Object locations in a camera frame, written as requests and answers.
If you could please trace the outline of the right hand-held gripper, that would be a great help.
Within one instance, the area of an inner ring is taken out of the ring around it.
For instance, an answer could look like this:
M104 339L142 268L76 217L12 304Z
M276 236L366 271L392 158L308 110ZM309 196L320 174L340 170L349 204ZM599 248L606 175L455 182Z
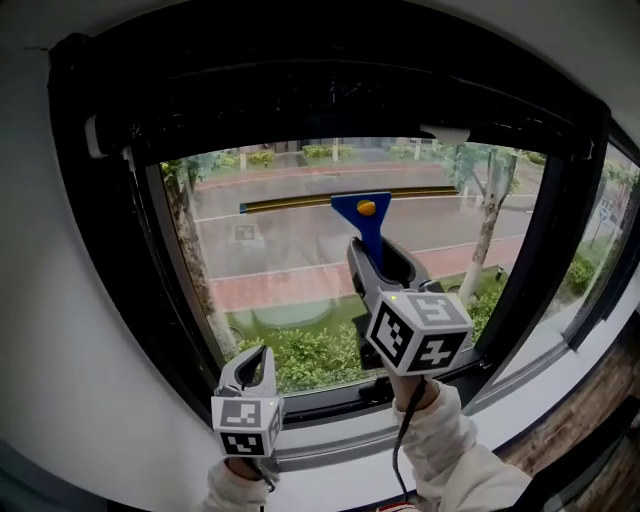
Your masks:
M361 368L388 366L398 376L452 369L473 331L464 305L455 294L432 290L425 266L385 237L382 260L381 278L363 242L349 241L352 284L366 308L353 319Z

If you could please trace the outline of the person's right forearm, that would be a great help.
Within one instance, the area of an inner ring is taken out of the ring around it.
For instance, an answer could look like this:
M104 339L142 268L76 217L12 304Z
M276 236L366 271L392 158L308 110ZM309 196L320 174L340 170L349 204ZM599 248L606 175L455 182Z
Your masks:
M531 477L478 441L456 387L394 373L389 380L396 422L409 421L402 448L417 494L399 512L501 512L516 503Z

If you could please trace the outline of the black window frame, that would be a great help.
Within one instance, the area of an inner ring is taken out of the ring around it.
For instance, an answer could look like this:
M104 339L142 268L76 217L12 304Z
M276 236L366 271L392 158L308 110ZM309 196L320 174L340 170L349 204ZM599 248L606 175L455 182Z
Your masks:
M571 127L595 140L588 158L534 150L543 177L517 260L499 285L495 306L479 302L486 325L475 334L477 361L443 376L470 400L484 385L542 304L557 291L589 221L607 146L634 163L640 146L602 102L515 44L478 27L431 29L347 25L271 29L237 39L164 37L158 30L120 28L95 37L74 34L51 52L51 119L64 184L90 257L121 318L172 388L202 420L220 378L208 321L174 265L167 225L154 210L145 175L151 161L136 146L94 159L84 123L101 111L162 113L222 109L311 113L363 110L415 114L421 122L463 126L531 118ZM367 456L391 446L395 427L360 385L285 395L285 439L278 451L288 470Z

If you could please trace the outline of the white window sill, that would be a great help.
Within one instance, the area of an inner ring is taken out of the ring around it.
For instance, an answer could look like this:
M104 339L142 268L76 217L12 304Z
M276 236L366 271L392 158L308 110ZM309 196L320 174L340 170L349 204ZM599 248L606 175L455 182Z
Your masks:
M640 398L640 304L623 304L569 352L474 414L479 440L534 474L566 453L628 396ZM349 512L395 498L388 455L285 474L275 512Z

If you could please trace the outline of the person's left forearm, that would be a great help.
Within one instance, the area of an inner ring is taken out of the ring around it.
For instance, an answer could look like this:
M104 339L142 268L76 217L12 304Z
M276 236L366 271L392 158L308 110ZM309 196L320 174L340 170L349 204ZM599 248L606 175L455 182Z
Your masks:
M227 457L207 474L208 491L195 512L264 512L279 482L273 458Z

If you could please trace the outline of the blue squeegee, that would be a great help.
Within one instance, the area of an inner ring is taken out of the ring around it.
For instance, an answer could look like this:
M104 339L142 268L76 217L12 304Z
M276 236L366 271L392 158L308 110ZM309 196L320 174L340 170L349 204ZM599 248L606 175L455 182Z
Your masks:
M241 214L263 213L281 209L330 205L360 232L360 240L376 266L383 266L381 226L392 199L455 196L453 185L395 187L388 190L363 190L294 196L241 203Z

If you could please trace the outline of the glass pane of hinged window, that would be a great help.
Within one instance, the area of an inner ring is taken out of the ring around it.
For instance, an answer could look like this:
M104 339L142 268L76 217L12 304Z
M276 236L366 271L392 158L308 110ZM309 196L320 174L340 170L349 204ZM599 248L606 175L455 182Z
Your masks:
M454 367L477 361L486 325L485 270L514 263L543 177L527 152L434 139L353 137L229 148L151 164L145 175L165 243L186 275L220 362L267 345L280 393L353 385L388 366L360 366L353 319L366 313L347 248L360 232L330 205L241 214L241 203L313 194L453 185L455 196L392 199L381 226L427 269L432 290L457 295L473 331Z

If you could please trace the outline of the glass pane of fixed window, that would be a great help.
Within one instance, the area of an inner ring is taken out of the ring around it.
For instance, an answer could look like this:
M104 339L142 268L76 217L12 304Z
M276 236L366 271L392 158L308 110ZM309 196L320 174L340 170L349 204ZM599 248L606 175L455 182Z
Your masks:
M491 391L508 394L562 357L603 293L640 207L640 167L610 142L596 202L553 299Z

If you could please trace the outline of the white screen pull tab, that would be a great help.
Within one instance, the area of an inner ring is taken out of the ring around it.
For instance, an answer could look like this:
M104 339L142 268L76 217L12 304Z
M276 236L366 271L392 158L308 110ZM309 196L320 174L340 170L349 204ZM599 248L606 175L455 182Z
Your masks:
M447 145L464 144L471 135L470 129L444 126L421 125L420 131Z

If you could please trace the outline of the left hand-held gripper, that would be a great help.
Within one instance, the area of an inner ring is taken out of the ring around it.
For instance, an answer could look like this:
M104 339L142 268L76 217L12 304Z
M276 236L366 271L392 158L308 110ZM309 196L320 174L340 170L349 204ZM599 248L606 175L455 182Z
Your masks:
M256 396L242 394L249 390ZM226 457L270 457L283 424L276 365L267 345L244 350L222 368L211 398L212 427Z

